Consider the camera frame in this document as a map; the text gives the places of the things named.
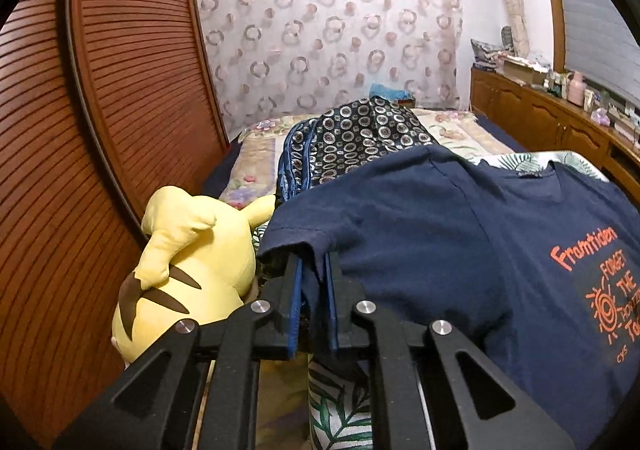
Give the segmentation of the yellow Pikachu plush toy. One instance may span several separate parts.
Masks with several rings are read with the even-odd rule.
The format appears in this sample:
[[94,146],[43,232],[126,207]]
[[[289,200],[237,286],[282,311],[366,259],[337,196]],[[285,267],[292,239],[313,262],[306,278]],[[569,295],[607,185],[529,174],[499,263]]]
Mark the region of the yellow Pikachu plush toy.
[[148,243],[119,288],[112,319],[112,344],[126,363],[178,321],[224,320],[257,295],[253,233],[274,203],[268,195],[238,210],[176,186],[153,193],[141,223]]

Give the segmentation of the navy blue t-shirt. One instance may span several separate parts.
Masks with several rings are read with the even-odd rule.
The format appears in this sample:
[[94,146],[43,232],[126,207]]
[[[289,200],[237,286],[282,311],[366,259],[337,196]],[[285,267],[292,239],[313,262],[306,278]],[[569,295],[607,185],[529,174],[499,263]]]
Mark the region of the navy blue t-shirt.
[[446,320],[581,449],[639,444],[639,213],[552,162],[520,173],[440,146],[391,153],[274,212],[259,259],[343,274],[398,317]]

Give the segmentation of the wooden louvered wardrobe door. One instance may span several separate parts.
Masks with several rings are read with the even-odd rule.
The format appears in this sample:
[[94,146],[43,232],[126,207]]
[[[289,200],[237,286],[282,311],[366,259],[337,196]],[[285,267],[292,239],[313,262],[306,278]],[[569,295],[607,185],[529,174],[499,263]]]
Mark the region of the wooden louvered wardrobe door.
[[1,29],[1,444],[47,449],[122,372],[146,201],[229,148],[195,0],[19,0]]

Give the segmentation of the circle patterned dark pillow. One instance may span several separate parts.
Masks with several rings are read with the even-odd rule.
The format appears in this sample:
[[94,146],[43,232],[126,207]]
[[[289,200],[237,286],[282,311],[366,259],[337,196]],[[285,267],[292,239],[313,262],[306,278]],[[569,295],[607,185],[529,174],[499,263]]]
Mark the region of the circle patterned dark pillow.
[[411,109],[383,97],[332,108],[288,132],[278,164],[276,204],[389,153],[436,143]]

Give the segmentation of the grey window roller shutter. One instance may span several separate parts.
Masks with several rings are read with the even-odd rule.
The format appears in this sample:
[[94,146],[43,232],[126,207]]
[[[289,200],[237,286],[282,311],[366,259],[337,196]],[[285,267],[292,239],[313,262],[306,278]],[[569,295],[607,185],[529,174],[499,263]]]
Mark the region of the grey window roller shutter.
[[611,0],[562,0],[565,66],[639,103],[639,46]]

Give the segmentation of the blue tissue box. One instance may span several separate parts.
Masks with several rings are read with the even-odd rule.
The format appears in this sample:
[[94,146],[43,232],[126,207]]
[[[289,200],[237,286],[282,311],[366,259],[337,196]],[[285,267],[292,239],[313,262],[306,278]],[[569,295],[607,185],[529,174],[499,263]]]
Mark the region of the blue tissue box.
[[383,84],[374,83],[370,86],[370,97],[380,97],[389,102],[396,103],[400,106],[414,108],[416,99],[407,90],[396,90],[396,88],[388,88]]

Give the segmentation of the floral bed sheet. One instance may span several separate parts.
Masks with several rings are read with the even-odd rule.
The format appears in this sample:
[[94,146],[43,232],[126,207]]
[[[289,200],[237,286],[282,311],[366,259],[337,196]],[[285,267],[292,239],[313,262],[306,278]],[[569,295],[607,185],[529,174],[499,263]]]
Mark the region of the floral bed sheet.
[[[414,109],[413,113],[437,140],[467,159],[504,155],[524,148],[500,127],[481,114],[466,111]],[[242,209],[255,199],[276,191],[278,162],[286,135],[306,120],[306,114],[268,119],[250,125],[239,136],[239,152],[233,164],[221,201]]]

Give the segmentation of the circle patterned sheer curtain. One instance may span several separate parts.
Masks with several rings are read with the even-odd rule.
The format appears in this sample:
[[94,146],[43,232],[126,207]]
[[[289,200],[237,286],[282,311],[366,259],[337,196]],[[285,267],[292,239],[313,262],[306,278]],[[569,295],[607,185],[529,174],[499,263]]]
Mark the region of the circle patterned sheer curtain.
[[456,109],[462,0],[197,0],[224,127],[320,113],[373,85]]

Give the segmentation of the wooden sideboard cabinet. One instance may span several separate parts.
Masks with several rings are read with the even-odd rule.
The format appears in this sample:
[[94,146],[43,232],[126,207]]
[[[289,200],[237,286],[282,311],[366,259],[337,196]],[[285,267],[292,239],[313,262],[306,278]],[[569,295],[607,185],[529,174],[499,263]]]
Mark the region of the wooden sideboard cabinet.
[[639,203],[639,151],[612,129],[561,98],[500,73],[471,70],[470,105],[528,151],[570,150],[591,162]]

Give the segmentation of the purple small object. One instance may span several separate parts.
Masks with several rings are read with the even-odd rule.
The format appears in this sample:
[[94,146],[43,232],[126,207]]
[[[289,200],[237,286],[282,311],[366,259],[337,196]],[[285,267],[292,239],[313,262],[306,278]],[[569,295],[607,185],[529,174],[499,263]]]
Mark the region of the purple small object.
[[611,119],[608,116],[608,109],[599,107],[593,110],[590,114],[590,120],[597,125],[609,127],[611,125]]

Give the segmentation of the pink bottle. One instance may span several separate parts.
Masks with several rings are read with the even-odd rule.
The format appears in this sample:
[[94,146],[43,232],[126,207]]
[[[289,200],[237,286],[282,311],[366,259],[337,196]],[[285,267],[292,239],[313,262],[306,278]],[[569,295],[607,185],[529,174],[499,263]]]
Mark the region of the pink bottle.
[[575,106],[584,106],[586,83],[581,72],[575,71],[570,76],[567,88],[567,100]]

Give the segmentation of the cardboard box on sideboard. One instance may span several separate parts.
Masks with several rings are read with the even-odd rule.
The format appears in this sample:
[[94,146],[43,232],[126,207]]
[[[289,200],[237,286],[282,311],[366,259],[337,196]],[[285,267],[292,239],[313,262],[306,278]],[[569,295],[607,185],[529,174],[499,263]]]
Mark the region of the cardboard box on sideboard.
[[525,60],[506,57],[502,65],[503,74],[527,85],[543,85],[547,72]]

